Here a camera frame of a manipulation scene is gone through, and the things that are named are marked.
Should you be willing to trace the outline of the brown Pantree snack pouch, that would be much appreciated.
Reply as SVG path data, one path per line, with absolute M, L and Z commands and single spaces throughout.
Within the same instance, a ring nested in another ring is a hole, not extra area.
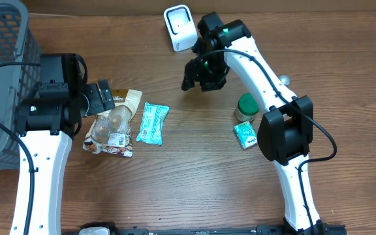
M 82 148 L 93 154 L 133 156 L 130 122 L 135 116 L 142 92 L 134 89 L 112 91 L 115 108 L 97 114 Z

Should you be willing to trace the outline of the green lidded jar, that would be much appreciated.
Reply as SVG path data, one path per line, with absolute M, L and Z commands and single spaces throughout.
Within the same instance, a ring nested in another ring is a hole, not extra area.
M 259 110 L 260 108 L 252 94 L 245 93 L 238 100 L 234 114 L 241 122 L 252 122 L 256 118 Z

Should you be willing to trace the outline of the small teal white packet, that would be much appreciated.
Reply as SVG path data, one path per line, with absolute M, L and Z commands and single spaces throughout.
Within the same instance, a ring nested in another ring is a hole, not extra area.
M 258 144 L 257 134 L 249 121 L 235 125 L 234 132 L 243 149 L 251 148 Z

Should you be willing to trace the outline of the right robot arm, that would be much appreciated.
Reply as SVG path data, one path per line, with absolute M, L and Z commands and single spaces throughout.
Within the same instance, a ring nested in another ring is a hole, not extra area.
M 223 23 L 216 13 L 199 21 L 197 58 L 185 66 L 182 90 L 199 83 L 202 91 L 221 89 L 231 69 L 262 109 L 258 146 L 273 162 L 285 201 L 283 234 L 324 234 L 309 182 L 309 145 L 313 141 L 313 103 L 297 97 L 267 64 L 250 30 L 241 20 Z

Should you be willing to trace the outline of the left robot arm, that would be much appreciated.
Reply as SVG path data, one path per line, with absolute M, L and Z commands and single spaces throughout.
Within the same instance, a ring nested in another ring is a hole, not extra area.
M 82 117 L 114 106 L 106 80 L 37 83 L 18 109 L 20 173 L 11 234 L 60 234 L 63 178 Z

